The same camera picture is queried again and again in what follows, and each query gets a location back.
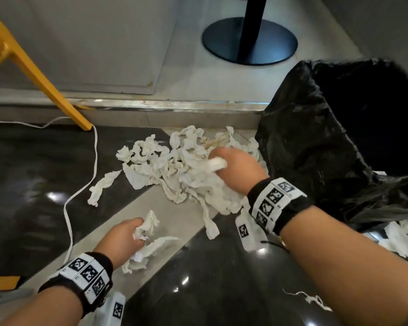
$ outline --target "yellow railing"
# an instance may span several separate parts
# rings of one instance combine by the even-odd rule
[[[6,26],[0,21],[0,63],[6,57],[12,59],[25,75],[83,130],[90,130],[92,128],[91,123],[42,74],[18,42],[16,42]]]

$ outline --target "wall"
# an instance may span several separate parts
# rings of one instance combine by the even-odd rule
[[[408,71],[408,0],[323,0],[366,56]]]
[[[178,8],[179,0],[0,0],[0,20],[59,89],[148,94]],[[9,61],[0,86],[33,87]]]

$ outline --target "wristband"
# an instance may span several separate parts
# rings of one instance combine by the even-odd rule
[[[313,205],[313,201],[296,186],[280,177],[257,183],[248,193],[249,213],[258,225],[279,235],[297,214]]]
[[[102,306],[112,288],[114,267],[110,259],[99,252],[86,252],[61,266],[39,289],[64,286],[73,291],[83,307],[82,318]]]

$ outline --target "white cable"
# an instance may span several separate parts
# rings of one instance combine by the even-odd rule
[[[55,118],[49,122],[47,122],[45,125],[43,126],[38,126],[38,125],[31,125],[30,123],[25,123],[25,122],[20,122],[20,121],[0,121],[0,123],[16,123],[19,125],[27,125],[29,127],[33,127],[33,128],[38,128],[38,129],[44,129],[46,127],[48,127],[49,125],[51,125],[53,122],[56,122],[57,120],[61,120],[61,119],[69,119],[68,116],[60,116],[58,118]],[[78,190],[76,193],[74,193],[71,197],[68,198],[68,200],[66,200],[65,204],[63,205],[63,216],[65,217],[65,222],[66,222],[66,227],[68,228],[68,233],[70,234],[70,246],[68,248],[68,252],[66,253],[66,257],[65,257],[65,261],[64,263],[68,262],[68,260],[70,259],[70,255],[71,252],[73,251],[73,246],[74,246],[74,241],[73,241],[73,230],[71,228],[71,222],[70,222],[70,217],[68,216],[68,212],[66,211],[66,205],[68,205],[68,203],[74,199],[77,195],[79,195],[83,190],[85,190],[91,183],[92,181],[95,179],[95,177],[97,176],[97,164],[98,164],[98,153],[97,153],[97,143],[98,143],[98,134],[97,134],[97,129],[94,125],[92,125],[94,128],[94,149],[95,149],[95,161],[94,161],[94,174],[92,176],[92,179],[84,186],[82,187],[80,190]]]

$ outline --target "trash bin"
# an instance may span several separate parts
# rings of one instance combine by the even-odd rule
[[[394,62],[299,62],[255,138],[271,177],[355,230],[408,218],[408,75]]]

